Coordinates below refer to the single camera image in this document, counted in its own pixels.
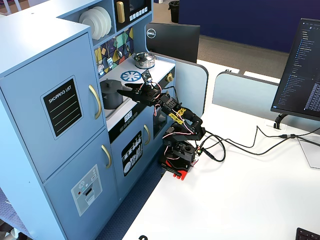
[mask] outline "oven door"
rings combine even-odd
[[[116,30],[128,26],[151,11],[152,0],[114,0]]]

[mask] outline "dell monitor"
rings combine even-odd
[[[200,26],[149,23],[146,47],[150,52],[197,63]]]
[[[271,111],[316,120],[320,125],[319,20],[300,20]],[[311,138],[320,142],[320,137]],[[320,148],[299,141],[310,166],[320,168]]]

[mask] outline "robotic arm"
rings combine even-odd
[[[184,180],[197,154],[197,149],[187,141],[200,141],[206,130],[201,127],[203,121],[200,117],[183,107],[169,94],[162,93],[159,85],[156,88],[152,83],[147,81],[143,84],[127,83],[125,86],[132,88],[131,91],[118,90],[117,92],[137,103],[149,107],[160,107],[163,113],[175,121],[162,137],[166,149],[160,162],[164,170]]]

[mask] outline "dell logo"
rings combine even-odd
[[[156,31],[150,28],[148,31],[146,31],[146,35],[148,36],[148,38],[153,39],[154,37],[156,37]]]

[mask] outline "cabinet door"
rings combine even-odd
[[[0,81],[43,182],[105,124],[89,85],[99,96],[88,34]]]
[[[128,193],[151,161],[153,107],[146,107],[111,144],[120,200]]]
[[[68,240],[96,237],[117,207],[114,166],[102,149],[110,151],[108,144],[103,131],[44,186]]]

